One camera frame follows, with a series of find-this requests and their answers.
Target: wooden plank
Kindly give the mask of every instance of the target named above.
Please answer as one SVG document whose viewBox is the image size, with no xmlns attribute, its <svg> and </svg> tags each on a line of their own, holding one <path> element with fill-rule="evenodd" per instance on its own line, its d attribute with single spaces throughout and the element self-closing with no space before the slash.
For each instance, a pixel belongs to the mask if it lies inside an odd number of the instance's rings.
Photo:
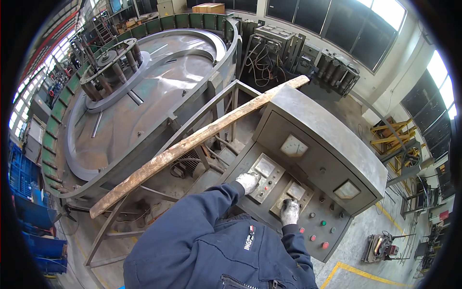
<svg viewBox="0 0 462 289">
<path fill-rule="evenodd" d="M 233 110 L 230 113 L 222 116 L 213 123 L 197 130 L 189 137 L 179 141 L 161 154 L 153 157 L 149 162 L 144 164 L 141 168 L 126 178 L 122 183 L 118 184 L 104 197 L 102 197 L 90 209 L 91 218 L 94 219 L 102 214 L 105 210 L 121 200 L 125 195 L 136 189 L 139 185 L 177 160 L 179 157 L 203 143 L 207 138 L 216 135 L 218 132 L 220 132 L 220 130 L 234 123 L 241 117 L 246 116 L 267 104 L 283 85 L 289 85 L 293 88 L 298 88 L 303 84 L 308 83 L 308 81 L 308 77 L 301 75 L 297 78 L 289 80 L 288 82 L 282 83 L 279 86 L 272 88 L 252 99 L 251 101 L 243 104 L 236 110 Z"/>
</svg>

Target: yellow floor marking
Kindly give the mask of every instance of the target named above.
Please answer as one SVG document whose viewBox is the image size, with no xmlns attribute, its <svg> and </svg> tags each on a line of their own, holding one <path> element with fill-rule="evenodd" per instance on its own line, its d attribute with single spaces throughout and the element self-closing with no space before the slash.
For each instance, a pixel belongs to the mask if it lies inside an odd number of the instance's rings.
<svg viewBox="0 0 462 289">
<path fill-rule="evenodd" d="M 77 248 L 79 248 L 79 251 L 82 253 L 84 258 L 86 259 L 85 251 L 82 248 L 82 246 L 80 245 L 79 240 L 77 239 L 77 237 L 75 235 L 72 235 L 72 236 L 74 238 L 75 243 L 77 244 Z M 97 272 L 94 272 L 94 273 L 95 273 L 96 277 L 99 279 L 99 281 L 104 285 L 104 287 L 110 288 L 109 285 L 106 283 L 106 281 L 103 279 L 103 277 L 101 277 L 101 275 L 99 275 Z"/>
<path fill-rule="evenodd" d="M 390 221 L 398 228 L 398 230 L 400 230 L 401 234 L 404 234 L 404 230 L 401 228 L 400 225 L 398 225 L 397 222 L 395 222 L 395 220 L 393 220 L 393 218 L 390 216 L 390 214 L 379 204 L 379 203 L 376 203 L 376 206 L 379 210 L 381 210 L 383 212 L 383 214 L 385 216 L 387 216 L 387 218 L 390 219 Z"/>
<path fill-rule="evenodd" d="M 334 273 L 337 271 L 339 266 L 340 266 L 340 262 L 337 262 L 337 264 L 335 264 L 335 267 L 332 269 L 332 272 L 330 272 L 329 276 L 327 276 L 327 279 L 321 285 L 320 289 L 324 289 L 324 287 L 326 287 L 327 283 L 330 282 L 330 279 L 332 279 L 332 277 L 334 276 Z"/>
<path fill-rule="evenodd" d="M 372 275 L 370 273 L 367 273 L 367 272 L 364 272 L 362 270 L 356 269 L 356 268 L 354 268 L 354 267 L 352 267 L 350 265 L 347 265 L 345 263 L 337 262 L 335 267 L 332 269 L 332 272 L 330 272 L 327 279 L 321 285 L 320 289 L 324 289 L 327 286 L 327 284 L 330 282 L 330 280 L 332 279 L 332 277 L 334 276 L 334 273 L 337 271 L 338 268 L 345 269 L 345 270 L 347 270 L 349 272 L 352 272 L 352 273 L 358 274 L 360 276 L 363 276 L 363 277 L 366 277 L 366 278 L 369 278 L 369 279 L 372 279 L 372 280 L 375 280 L 375 281 L 379 281 L 379 282 L 382 282 L 382 283 L 386 283 L 386 284 L 390 284 L 390 285 L 396 285 L 396 286 L 407 286 L 406 284 L 403 284 L 403 283 L 391 281 L 391 280 L 388 280 L 388 279 L 384 279 L 384 278 Z"/>
</svg>

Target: control panel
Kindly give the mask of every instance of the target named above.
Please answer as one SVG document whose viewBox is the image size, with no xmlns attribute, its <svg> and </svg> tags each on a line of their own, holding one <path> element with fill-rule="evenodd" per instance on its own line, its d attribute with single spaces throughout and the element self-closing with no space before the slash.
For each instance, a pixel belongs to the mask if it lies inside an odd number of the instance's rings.
<svg viewBox="0 0 462 289">
<path fill-rule="evenodd" d="M 258 187 L 249 196 L 256 202 L 264 202 L 285 171 L 283 167 L 262 153 L 248 171 L 249 173 L 256 172 L 261 175 Z"/>
<path fill-rule="evenodd" d="M 383 198 L 388 175 L 348 127 L 288 86 L 268 103 L 252 139 L 219 183 L 244 172 L 257 172 L 261 180 L 237 208 L 282 234 L 283 201 L 297 199 L 306 249 L 322 262 L 334 253 L 354 216 Z"/>
</svg>

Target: gloved hand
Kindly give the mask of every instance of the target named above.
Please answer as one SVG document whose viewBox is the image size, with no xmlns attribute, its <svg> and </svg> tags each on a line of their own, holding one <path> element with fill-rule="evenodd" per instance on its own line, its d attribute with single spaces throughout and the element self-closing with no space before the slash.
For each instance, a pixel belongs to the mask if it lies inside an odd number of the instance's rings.
<svg viewBox="0 0 462 289">
<path fill-rule="evenodd" d="M 261 175 L 259 173 L 241 173 L 237 178 L 236 181 L 240 183 L 245 190 L 245 195 L 250 194 L 253 192 L 257 186 L 258 182 L 261 179 Z"/>
<path fill-rule="evenodd" d="M 300 206 L 296 199 L 285 199 L 281 208 L 282 226 L 296 224 L 298 221 L 299 212 Z"/>
</svg>

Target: worker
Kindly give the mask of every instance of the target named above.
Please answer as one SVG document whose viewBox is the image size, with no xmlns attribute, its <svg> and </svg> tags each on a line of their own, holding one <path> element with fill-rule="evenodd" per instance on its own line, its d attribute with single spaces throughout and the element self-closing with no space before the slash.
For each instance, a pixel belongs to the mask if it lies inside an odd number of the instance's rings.
<svg viewBox="0 0 462 289">
<path fill-rule="evenodd" d="M 229 184 L 179 200 L 144 232 L 125 259 L 125 287 L 317 288 L 297 225 L 296 200 L 284 200 L 282 239 L 248 214 L 220 218 L 253 192 L 260 178 L 244 173 Z"/>
</svg>

